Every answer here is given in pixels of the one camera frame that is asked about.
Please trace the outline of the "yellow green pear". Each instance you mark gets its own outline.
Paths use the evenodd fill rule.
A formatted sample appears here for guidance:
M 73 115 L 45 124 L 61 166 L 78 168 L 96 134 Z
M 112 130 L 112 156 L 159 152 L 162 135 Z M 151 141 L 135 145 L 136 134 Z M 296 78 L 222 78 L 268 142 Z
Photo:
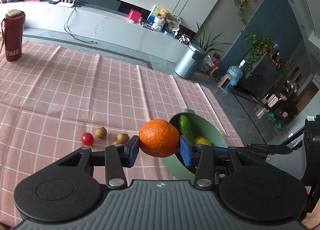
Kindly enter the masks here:
M 212 144 L 206 138 L 204 138 L 202 136 L 195 137 L 194 138 L 194 144 L 195 145 L 198 145 L 198 144 L 207 145 L 207 146 L 210 146 L 210 147 L 212 146 Z

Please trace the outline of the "brown longan fruit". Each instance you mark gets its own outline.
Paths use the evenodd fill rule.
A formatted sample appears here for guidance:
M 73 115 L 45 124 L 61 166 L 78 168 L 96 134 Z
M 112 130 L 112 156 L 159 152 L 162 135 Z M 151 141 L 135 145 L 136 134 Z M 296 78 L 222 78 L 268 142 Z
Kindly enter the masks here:
M 107 130 L 104 127 L 100 127 L 95 130 L 95 136 L 101 140 L 105 139 L 107 135 Z
M 118 135 L 117 135 L 117 141 L 119 142 L 119 143 L 122 143 L 122 144 L 127 144 L 128 143 L 128 141 L 129 141 L 129 135 L 128 134 L 125 134 L 125 133 L 119 133 Z
M 123 145 L 123 143 L 122 143 L 122 142 L 119 142 L 119 141 L 114 141 L 114 142 L 112 143 L 112 145 Z

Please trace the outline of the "red cherry tomato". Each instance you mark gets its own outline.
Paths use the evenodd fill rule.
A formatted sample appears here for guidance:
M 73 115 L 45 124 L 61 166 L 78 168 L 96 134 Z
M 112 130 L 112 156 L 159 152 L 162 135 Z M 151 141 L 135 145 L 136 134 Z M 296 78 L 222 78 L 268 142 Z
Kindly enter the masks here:
M 94 142 L 94 137 L 91 133 L 86 132 L 81 136 L 81 141 L 85 146 L 91 146 Z

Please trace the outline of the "green cucumber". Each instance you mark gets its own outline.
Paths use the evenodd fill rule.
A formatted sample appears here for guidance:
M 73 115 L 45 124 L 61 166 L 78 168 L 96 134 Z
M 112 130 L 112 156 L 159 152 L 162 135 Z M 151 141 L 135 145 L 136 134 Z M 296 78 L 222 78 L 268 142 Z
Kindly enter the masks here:
M 194 141 L 191 122 L 185 115 L 180 115 L 178 119 L 179 129 L 183 136 L 185 136 L 191 143 Z

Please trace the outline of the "orange tangerine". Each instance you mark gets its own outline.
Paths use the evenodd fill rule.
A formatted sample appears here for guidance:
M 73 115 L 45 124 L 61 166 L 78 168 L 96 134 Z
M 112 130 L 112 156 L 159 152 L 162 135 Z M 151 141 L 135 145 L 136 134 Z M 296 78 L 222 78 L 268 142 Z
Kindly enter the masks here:
M 178 152 L 180 135 L 169 122 L 153 119 L 139 130 L 140 149 L 153 157 L 169 157 Z

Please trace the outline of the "green colander bowl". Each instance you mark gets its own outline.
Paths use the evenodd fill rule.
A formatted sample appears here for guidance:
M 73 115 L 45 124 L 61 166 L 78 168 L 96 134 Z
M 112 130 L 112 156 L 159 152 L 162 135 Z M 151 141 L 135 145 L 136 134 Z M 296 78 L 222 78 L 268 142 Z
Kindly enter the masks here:
M 227 143 L 219 131 L 193 110 L 174 115 L 169 123 L 180 134 L 179 150 L 164 159 L 164 164 L 174 177 L 194 180 L 202 147 L 208 145 L 220 156 L 227 155 Z

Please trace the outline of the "seated person in black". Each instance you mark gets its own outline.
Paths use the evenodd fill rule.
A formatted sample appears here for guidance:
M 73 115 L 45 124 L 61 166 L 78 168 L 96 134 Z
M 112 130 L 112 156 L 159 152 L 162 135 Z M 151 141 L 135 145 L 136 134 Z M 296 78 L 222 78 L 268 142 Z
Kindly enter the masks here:
M 268 109 L 267 112 L 268 117 L 276 122 L 275 128 L 279 130 L 291 123 L 296 114 L 298 114 L 297 107 L 289 99 L 286 90 L 280 92 L 280 100 Z

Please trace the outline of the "pink checked tablecloth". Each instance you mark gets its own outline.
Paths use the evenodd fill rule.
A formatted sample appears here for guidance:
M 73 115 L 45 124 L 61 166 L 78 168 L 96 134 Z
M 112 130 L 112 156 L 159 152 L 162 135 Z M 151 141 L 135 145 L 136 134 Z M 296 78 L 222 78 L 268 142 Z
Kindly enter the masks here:
M 27 176 L 82 147 L 84 133 L 107 130 L 93 150 L 151 119 L 185 109 L 212 123 L 228 145 L 242 140 L 211 91 L 187 80 L 99 54 L 25 41 L 15 62 L 1 53 L 1 223 L 21 218 L 14 189 Z

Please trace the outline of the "black side cabinet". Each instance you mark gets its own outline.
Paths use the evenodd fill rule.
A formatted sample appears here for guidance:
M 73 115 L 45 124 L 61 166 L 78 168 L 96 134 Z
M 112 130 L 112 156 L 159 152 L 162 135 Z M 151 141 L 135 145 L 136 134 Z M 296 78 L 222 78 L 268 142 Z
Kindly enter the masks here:
M 279 54 L 270 56 L 265 53 L 252 65 L 251 73 L 245 71 L 244 78 L 240 80 L 238 87 L 241 91 L 261 99 L 276 82 L 284 67 L 284 60 Z

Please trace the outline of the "blue water jug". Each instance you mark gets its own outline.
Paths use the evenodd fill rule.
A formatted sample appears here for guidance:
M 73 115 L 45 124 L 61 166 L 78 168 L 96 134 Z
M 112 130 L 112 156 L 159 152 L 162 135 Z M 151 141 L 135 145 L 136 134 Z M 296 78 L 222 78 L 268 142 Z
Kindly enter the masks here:
M 228 93 L 232 90 L 238 81 L 242 78 L 243 70 L 242 68 L 246 64 L 246 61 L 243 59 L 239 65 L 230 66 L 226 71 L 225 75 L 221 77 L 218 88 L 223 93 Z

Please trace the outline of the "silver trash bin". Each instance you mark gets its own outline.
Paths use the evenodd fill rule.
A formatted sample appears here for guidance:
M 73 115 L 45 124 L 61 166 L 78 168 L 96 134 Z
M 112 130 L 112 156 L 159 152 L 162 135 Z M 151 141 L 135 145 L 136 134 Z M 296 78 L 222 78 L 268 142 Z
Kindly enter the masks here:
M 190 43 L 174 67 L 175 73 L 184 79 L 191 79 L 194 72 L 202 64 L 206 56 L 207 54 L 203 49 Z

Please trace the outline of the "green leafy floor plant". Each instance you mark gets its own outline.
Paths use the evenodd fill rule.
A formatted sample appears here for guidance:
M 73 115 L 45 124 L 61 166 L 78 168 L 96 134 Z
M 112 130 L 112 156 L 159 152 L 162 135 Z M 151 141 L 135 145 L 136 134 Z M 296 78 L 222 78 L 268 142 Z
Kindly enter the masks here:
M 211 33 L 208 36 L 206 36 L 204 26 L 200 26 L 198 23 L 196 23 L 196 25 L 198 28 L 198 32 L 197 36 L 193 39 L 193 41 L 199 48 L 203 49 L 203 51 L 205 51 L 207 54 L 212 52 L 223 53 L 223 50 L 219 49 L 218 46 L 230 45 L 230 43 L 221 43 L 217 41 L 217 39 L 223 34 L 223 32 L 220 32 L 214 37 L 212 37 Z

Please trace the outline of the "white marble TV cabinet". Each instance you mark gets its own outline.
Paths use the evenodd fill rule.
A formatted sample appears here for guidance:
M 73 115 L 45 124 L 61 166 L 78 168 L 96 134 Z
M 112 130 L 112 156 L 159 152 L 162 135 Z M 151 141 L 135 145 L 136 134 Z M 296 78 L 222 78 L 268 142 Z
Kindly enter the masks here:
M 161 32 L 130 24 L 123 16 L 96 8 L 66 8 L 34 1 L 11 2 L 1 4 L 1 17 L 13 9 L 25 13 L 25 27 L 66 33 L 67 23 L 75 36 L 111 43 L 171 62 L 177 62 L 188 48 Z

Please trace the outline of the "teddy bear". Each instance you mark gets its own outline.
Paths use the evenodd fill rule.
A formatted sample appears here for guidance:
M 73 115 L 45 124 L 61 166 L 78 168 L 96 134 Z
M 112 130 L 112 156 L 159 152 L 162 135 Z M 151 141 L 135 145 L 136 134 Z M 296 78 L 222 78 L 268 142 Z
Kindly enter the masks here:
M 152 28 L 159 32 L 162 32 L 163 30 L 170 32 L 172 30 L 171 25 L 172 19 L 170 12 L 162 8 L 154 18 Z

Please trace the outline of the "red box on cabinet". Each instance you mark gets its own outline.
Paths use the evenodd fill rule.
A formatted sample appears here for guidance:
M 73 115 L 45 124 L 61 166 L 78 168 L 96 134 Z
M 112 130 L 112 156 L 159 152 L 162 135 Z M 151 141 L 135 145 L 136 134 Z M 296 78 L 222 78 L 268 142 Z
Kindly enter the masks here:
M 131 9 L 129 11 L 128 17 L 127 17 L 127 22 L 128 23 L 138 23 L 142 17 L 142 14 L 134 9 Z

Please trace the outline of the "white wifi router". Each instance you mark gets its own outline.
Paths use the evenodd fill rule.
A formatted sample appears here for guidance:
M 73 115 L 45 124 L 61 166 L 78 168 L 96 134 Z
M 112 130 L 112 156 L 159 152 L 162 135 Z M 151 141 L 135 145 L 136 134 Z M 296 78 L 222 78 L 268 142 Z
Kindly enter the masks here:
M 60 2 L 57 3 L 57 6 L 61 7 L 73 7 L 75 5 L 75 0 L 61 0 Z

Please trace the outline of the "dark red TIME bottle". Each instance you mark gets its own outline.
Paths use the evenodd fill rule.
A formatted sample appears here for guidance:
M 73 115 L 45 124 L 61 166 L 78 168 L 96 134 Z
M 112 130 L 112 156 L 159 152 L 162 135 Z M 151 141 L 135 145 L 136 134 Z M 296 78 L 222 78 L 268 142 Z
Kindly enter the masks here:
M 25 23 L 25 13 L 10 10 L 1 21 L 2 44 L 6 60 L 14 62 L 22 56 L 22 38 Z

